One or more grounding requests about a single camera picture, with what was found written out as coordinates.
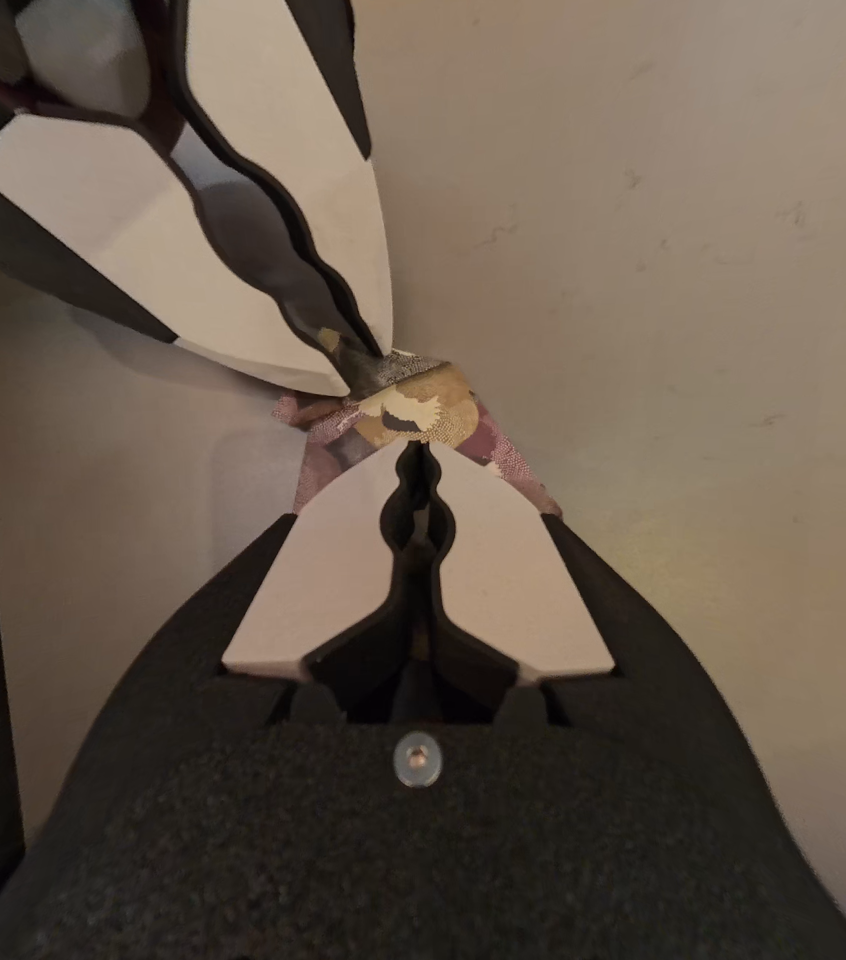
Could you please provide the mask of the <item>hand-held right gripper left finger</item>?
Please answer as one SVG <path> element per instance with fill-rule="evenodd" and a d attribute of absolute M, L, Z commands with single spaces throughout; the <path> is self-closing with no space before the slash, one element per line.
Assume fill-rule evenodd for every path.
<path fill-rule="evenodd" d="M 412 645 L 421 452 L 385 446 L 298 511 L 222 655 L 229 673 L 322 685 L 351 720 L 384 720 Z"/>

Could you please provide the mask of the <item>crane patterned origami paper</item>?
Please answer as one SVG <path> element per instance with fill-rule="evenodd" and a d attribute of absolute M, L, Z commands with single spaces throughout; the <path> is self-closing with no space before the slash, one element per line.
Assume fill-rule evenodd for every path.
<path fill-rule="evenodd" d="M 453 363 L 407 351 L 374 357 L 329 328 L 317 340 L 352 386 L 343 398 L 290 390 L 273 417 L 306 434 L 292 511 L 333 480 L 399 441 L 439 442 L 501 477 L 542 514 L 563 515 Z"/>

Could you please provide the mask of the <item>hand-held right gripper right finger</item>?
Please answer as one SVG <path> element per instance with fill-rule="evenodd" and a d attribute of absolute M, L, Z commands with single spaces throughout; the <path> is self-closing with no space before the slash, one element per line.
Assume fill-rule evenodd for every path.
<path fill-rule="evenodd" d="M 440 443 L 423 448 L 438 684 L 494 716 L 511 690 L 611 675 L 615 660 L 539 509 Z"/>

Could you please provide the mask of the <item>person's left hand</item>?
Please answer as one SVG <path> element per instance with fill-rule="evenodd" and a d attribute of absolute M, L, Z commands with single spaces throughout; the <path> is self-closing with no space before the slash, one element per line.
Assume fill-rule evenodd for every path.
<path fill-rule="evenodd" d="M 164 73 L 157 69 L 149 79 L 149 95 L 139 122 L 164 156 L 171 156 L 187 121 L 177 108 Z"/>

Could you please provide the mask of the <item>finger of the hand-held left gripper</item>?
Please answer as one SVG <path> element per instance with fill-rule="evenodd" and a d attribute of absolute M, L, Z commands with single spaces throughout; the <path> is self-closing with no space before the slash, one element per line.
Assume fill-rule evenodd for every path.
<path fill-rule="evenodd" d="M 389 250 L 349 2 L 169 2 L 172 84 L 236 183 L 212 187 L 225 261 L 298 330 L 393 340 Z"/>
<path fill-rule="evenodd" d="M 0 195 L 166 327 L 180 349 L 286 390 L 349 392 L 273 296 L 224 263 L 188 186 L 141 132 L 17 113 L 0 130 Z"/>

